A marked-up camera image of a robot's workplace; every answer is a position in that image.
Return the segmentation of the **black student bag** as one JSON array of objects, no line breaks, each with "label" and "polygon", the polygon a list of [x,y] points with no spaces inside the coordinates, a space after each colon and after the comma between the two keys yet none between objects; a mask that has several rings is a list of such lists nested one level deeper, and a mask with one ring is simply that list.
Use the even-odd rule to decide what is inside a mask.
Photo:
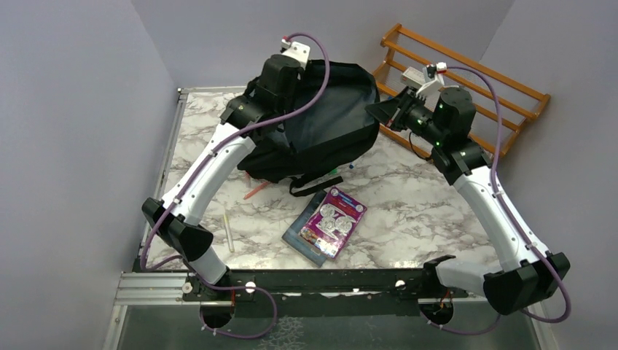
[{"label": "black student bag", "polygon": [[342,182],[324,180],[375,143],[380,126],[366,111],[379,101],[375,78],[355,63],[332,62],[327,87],[311,108],[286,120],[237,166],[254,179],[290,179],[289,193],[303,197]]}]

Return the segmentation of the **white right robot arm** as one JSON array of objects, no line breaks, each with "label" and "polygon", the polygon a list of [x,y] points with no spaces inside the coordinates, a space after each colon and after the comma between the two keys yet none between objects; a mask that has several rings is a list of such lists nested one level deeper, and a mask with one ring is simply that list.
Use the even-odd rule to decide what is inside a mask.
[{"label": "white right robot arm", "polygon": [[560,290],[565,314],[571,311],[563,278],[571,267],[563,253],[553,253],[524,223],[499,184],[496,166],[469,136],[476,108],[468,91],[445,88],[434,110],[405,88],[387,101],[366,106],[381,125],[409,130],[432,145],[434,166],[469,204],[492,243],[497,268],[442,257],[424,265],[421,289],[437,297],[450,288],[483,296],[501,315],[546,300]]}]

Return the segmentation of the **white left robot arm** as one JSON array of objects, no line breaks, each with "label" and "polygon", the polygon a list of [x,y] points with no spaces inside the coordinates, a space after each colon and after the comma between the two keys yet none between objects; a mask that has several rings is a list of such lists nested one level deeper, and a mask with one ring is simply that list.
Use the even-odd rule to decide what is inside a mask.
[{"label": "white left robot arm", "polygon": [[314,104],[309,100],[294,105],[309,63],[309,58],[288,53],[268,58],[246,91],[228,101],[211,140],[186,174],[161,199],[144,201],[141,210],[151,229],[140,256],[142,268],[154,237],[159,237],[202,278],[201,289],[208,297],[217,300],[228,293],[227,266],[211,246],[213,233],[200,221],[227,177],[258,143]]}]

